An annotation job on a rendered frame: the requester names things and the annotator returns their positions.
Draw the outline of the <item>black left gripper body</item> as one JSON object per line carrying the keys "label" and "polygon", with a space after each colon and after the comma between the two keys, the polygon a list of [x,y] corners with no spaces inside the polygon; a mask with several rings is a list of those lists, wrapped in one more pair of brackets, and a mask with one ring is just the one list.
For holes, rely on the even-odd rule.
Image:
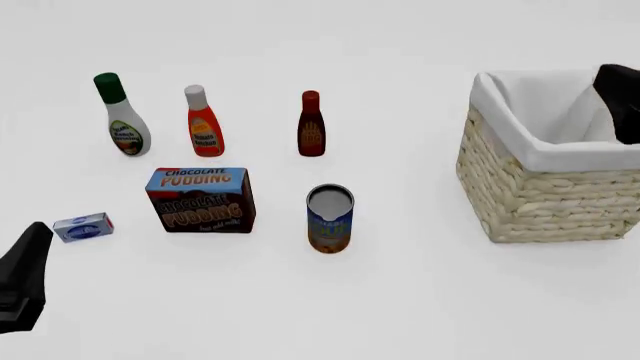
{"label": "black left gripper body", "polygon": [[0,288],[0,333],[31,331],[45,304],[44,287],[26,290]]}

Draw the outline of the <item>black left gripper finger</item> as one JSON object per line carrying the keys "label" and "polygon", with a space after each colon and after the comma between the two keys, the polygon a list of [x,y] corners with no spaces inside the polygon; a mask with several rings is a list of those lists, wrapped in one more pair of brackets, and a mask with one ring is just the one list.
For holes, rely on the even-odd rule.
{"label": "black left gripper finger", "polygon": [[53,232],[41,221],[31,224],[0,258],[0,293],[46,302],[45,271]]}

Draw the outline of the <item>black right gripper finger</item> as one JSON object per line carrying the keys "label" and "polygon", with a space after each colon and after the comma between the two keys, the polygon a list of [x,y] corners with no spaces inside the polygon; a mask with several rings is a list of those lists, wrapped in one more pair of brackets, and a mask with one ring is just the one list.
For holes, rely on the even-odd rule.
{"label": "black right gripper finger", "polygon": [[625,145],[640,144],[640,70],[601,65],[593,86],[611,113],[616,139]]}

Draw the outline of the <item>woven basket with white liner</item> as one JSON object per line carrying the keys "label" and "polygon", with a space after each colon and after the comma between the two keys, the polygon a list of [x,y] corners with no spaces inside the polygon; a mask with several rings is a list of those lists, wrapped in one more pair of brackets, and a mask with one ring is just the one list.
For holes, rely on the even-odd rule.
{"label": "woven basket with white liner", "polygon": [[640,224],[640,144],[616,139],[599,68],[474,78],[456,174],[492,242],[619,239]]}

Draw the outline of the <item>dark red bbq sauce bottle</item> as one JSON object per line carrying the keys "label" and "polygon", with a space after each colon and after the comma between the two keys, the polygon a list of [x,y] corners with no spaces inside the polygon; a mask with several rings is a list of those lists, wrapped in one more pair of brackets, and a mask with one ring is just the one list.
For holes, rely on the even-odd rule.
{"label": "dark red bbq sauce bottle", "polygon": [[319,157],[326,149],[326,130],[320,110],[320,95],[314,90],[302,94],[302,111],[297,132],[298,151],[305,157]]}

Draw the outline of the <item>small silver blue box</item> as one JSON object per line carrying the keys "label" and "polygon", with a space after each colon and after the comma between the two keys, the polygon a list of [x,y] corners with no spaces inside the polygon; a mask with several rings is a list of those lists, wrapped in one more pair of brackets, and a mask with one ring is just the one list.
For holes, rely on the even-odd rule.
{"label": "small silver blue box", "polygon": [[114,233],[114,225],[106,212],[56,221],[53,231],[65,242],[76,242]]}

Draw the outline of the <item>white ranch dressing bottle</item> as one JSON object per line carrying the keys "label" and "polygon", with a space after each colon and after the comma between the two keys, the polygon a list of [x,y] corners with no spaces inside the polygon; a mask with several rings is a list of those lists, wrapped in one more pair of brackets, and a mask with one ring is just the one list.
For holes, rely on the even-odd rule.
{"label": "white ranch dressing bottle", "polygon": [[108,132],[116,148],[128,157],[145,155],[151,147],[151,134],[131,106],[119,76],[112,72],[98,74],[93,82],[105,104]]}

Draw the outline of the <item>chocolate pudding box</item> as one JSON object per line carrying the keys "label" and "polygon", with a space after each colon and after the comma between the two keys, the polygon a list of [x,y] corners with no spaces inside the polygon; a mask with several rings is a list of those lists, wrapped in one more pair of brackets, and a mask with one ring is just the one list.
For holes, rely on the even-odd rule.
{"label": "chocolate pudding box", "polygon": [[256,218],[244,167],[158,168],[145,187],[168,233],[251,233]]}

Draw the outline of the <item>red ketchup bottle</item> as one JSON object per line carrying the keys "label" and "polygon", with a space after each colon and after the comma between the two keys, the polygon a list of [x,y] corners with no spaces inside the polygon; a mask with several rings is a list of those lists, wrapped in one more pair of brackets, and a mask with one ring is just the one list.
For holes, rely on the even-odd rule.
{"label": "red ketchup bottle", "polygon": [[188,104],[188,128],[194,152],[205,158],[222,155],[224,137],[215,113],[208,104],[205,89],[190,85],[184,89]]}

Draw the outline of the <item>blue soup can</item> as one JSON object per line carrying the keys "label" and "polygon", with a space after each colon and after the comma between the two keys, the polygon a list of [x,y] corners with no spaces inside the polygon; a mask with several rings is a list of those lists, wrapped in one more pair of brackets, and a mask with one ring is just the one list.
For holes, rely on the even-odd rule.
{"label": "blue soup can", "polygon": [[336,254],[349,245],[355,200],[342,185],[324,184],[306,197],[308,241],[324,254]]}

